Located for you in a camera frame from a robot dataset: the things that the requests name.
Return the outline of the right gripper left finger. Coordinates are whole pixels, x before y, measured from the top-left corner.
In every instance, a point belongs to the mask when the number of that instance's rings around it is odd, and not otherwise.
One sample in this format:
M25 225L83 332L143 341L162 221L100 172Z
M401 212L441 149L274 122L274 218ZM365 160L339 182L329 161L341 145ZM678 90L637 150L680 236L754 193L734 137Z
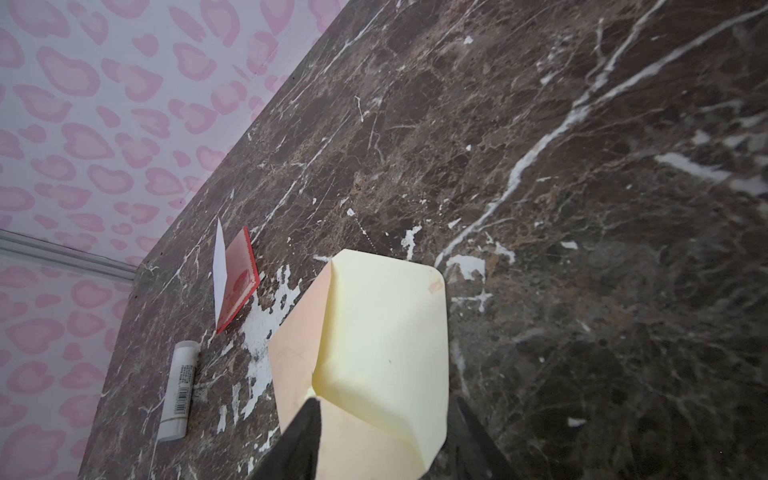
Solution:
M317 398L309 398L248 479L315 479L321 433L320 402Z

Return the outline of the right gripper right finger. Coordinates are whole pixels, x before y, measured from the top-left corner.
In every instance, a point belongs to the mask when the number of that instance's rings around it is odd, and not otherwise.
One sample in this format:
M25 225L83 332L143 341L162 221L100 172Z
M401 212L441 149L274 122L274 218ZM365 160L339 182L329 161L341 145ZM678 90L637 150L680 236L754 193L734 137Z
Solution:
M447 415L451 478L513 480L519 476L463 398L451 398Z

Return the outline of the peach paper envelope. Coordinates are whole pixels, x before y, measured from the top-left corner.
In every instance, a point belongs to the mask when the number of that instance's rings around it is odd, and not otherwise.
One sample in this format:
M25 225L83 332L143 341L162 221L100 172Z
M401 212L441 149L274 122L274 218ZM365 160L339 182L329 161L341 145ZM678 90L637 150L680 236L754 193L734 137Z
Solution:
M320 405L321 479L418 479L447 432L446 287L427 265L345 249L272 335L279 423Z

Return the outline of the pink red-bordered letter card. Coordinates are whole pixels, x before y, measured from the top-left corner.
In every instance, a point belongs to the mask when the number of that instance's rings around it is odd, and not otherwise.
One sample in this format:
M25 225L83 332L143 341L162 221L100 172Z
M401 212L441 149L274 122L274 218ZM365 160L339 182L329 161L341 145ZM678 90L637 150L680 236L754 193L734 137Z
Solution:
M234 320L260 283L247 227L226 245L222 223L217 220L212 278L215 331L219 334Z

